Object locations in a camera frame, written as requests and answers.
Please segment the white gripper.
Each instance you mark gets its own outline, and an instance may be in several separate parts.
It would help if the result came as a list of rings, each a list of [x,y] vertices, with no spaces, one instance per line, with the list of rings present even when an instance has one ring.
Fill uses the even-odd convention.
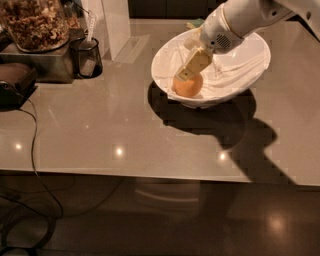
[[[206,18],[201,29],[190,32],[184,47],[178,48],[182,60],[174,75],[178,80],[190,80],[212,63],[213,54],[226,54],[244,41],[230,28],[224,7],[225,5],[221,4],[215,9]]]

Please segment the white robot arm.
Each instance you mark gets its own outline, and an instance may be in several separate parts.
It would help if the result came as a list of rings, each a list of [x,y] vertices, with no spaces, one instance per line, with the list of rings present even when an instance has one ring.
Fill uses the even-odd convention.
[[[298,15],[320,40],[320,0],[227,0],[185,41],[190,50],[175,78],[187,81],[253,32]]]

